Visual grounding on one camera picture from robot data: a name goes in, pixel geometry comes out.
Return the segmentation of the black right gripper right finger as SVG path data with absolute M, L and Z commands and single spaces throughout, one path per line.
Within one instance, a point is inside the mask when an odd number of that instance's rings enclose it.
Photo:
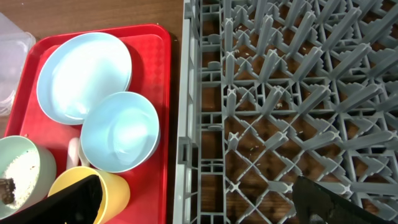
M 387 223 L 304 176 L 294 182 L 292 197 L 300 223 L 310 223 L 312 215 L 325 223 Z

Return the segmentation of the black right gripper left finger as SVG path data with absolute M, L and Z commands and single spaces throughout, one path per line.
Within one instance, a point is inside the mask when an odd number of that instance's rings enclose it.
M 89 175 L 10 217 L 1 224 L 94 223 L 103 190 L 100 178 Z

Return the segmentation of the yellow cup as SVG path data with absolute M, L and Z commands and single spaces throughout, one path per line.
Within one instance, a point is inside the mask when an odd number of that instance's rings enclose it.
M 49 190 L 48 196 L 94 174 L 99 176 L 103 190 L 102 201 L 94 223 L 106 223 L 126 208 L 131 195 L 129 184 L 116 174 L 84 166 L 73 167 L 57 177 Z

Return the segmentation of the white plastic spoon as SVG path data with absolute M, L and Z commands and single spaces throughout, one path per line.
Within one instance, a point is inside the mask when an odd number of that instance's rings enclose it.
M 80 139 L 72 138 L 68 143 L 66 170 L 79 165 Z

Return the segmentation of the light blue bowl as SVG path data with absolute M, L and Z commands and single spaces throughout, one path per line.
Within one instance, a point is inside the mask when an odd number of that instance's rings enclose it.
M 157 150 L 159 116 L 146 97 L 129 91 L 115 93 L 88 113 L 80 140 L 91 165 L 122 173 L 141 165 Z

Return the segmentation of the light blue plate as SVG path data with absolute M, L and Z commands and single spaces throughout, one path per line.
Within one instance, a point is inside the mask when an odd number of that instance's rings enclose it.
M 89 32 L 61 44 L 45 61 L 36 95 L 51 120 L 79 125 L 100 101 L 126 91 L 132 79 L 131 54 L 119 38 Z

